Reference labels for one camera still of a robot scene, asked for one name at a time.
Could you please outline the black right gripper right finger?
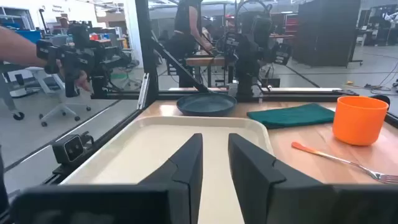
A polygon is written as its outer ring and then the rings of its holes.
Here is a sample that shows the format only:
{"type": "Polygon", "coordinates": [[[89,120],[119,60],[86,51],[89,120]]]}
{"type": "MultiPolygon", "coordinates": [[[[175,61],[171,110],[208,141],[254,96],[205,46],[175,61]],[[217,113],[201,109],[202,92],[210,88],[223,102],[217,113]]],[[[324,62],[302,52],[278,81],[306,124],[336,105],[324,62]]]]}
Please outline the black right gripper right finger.
{"type": "Polygon", "coordinates": [[[325,223],[322,183],[238,134],[228,137],[231,176],[245,223],[325,223]]]}

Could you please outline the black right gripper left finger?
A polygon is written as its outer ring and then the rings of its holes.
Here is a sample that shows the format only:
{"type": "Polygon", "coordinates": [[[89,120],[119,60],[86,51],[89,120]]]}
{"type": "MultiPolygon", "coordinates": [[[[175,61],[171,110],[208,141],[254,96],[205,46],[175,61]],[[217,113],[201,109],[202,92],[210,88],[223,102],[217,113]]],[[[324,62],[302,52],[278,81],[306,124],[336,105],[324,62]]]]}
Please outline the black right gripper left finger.
{"type": "Polygon", "coordinates": [[[149,190],[139,223],[198,222],[203,180],[203,138],[191,136],[159,168],[139,182],[149,190]]]}

